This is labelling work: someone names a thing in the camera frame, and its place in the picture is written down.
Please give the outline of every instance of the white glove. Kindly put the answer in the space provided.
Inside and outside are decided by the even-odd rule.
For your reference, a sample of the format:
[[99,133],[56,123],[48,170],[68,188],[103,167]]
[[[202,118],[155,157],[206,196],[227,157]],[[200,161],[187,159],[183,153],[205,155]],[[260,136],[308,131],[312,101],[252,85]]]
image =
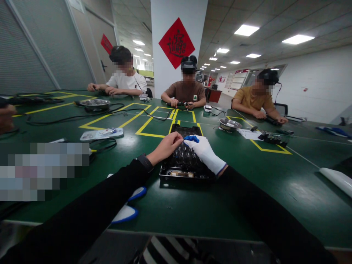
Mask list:
[[183,142],[197,154],[199,159],[212,171],[216,176],[224,169],[226,162],[215,155],[209,141],[206,137],[196,136],[199,143],[185,139]]

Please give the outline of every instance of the brown t-shirt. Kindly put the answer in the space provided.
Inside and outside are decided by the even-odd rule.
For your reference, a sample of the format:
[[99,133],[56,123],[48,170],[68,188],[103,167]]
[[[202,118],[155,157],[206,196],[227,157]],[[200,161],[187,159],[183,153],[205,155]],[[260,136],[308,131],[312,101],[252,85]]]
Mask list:
[[185,83],[178,81],[173,84],[165,91],[170,97],[175,97],[180,102],[198,102],[201,99],[205,99],[204,86],[199,82]]
[[241,88],[236,92],[233,99],[238,99],[245,107],[257,111],[260,111],[262,107],[264,109],[274,108],[270,94],[253,96],[250,92],[251,88],[252,86]]

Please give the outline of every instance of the chair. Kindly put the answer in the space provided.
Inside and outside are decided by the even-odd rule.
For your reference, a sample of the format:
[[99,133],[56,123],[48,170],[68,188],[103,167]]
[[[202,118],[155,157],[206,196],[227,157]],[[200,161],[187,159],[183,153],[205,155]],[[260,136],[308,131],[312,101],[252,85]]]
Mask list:
[[148,95],[149,98],[153,98],[153,93],[151,92],[150,88],[147,88],[146,95]]
[[281,116],[287,115],[289,112],[289,107],[287,104],[274,103],[274,106]]

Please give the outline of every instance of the yellow t-shirt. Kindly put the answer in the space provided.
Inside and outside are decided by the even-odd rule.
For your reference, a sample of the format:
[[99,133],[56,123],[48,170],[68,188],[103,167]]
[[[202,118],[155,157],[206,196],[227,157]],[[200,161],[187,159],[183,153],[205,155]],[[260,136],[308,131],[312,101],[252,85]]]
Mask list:
[[251,88],[252,86],[242,87],[237,91],[233,99],[236,98],[240,100],[241,104],[245,107],[258,111],[260,111],[262,107],[264,109],[274,108],[270,94],[253,96],[250,92]]

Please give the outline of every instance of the parts tray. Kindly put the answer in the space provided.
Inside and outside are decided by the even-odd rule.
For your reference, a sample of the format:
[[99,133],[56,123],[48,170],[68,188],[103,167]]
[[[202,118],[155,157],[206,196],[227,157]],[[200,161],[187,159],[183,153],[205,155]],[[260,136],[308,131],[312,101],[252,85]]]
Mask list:
[[[171,132],[175,131],[179,132],[183,138],[190,135],[202,135],[198,126],[186,128],[178,124],[173,124]],[[164,160],[159,176],[161,181],[177,180],[188,183],[211,183],[216,180],[215,174],[184,143],[170,157]]]

